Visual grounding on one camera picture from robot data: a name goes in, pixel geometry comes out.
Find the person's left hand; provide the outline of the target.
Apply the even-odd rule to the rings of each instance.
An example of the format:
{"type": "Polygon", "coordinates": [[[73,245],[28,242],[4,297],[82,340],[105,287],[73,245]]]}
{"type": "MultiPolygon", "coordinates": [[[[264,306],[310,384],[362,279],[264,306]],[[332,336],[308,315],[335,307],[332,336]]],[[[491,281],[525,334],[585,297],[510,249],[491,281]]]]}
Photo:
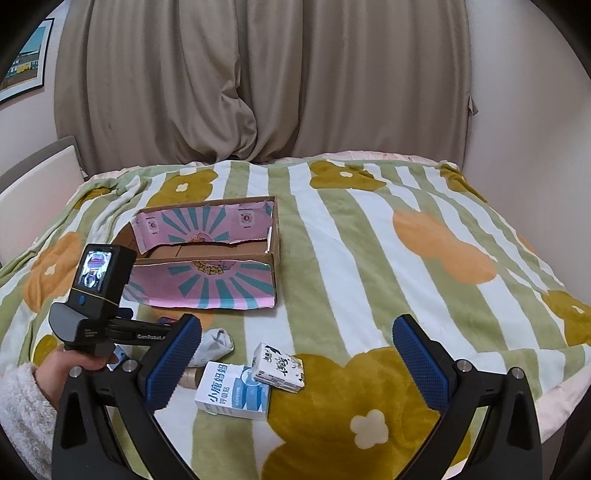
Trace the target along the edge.
{"type": "Polygon", "coordinates": [[[34,378],[43,396],[57,410],[69,372],[73,367],[79,366],[85,370],[96,371],[116,360],[113,353],[108,357],[92,356],[76,350],[65,350],[63,346],[59,346],[35,370],[34,378]]]}

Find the white fleece sleeve forearm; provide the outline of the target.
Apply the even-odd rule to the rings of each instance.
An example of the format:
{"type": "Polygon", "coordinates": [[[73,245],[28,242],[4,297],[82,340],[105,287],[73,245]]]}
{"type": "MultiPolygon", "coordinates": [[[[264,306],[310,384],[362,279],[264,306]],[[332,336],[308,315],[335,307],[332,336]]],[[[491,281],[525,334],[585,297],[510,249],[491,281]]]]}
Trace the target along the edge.
{"type": "Polygon", "coordinates": [[[41,392],[32,363],[1,377],[1,435],[19,467],[34,479],[50,479],[57,412],[41,392]]]}

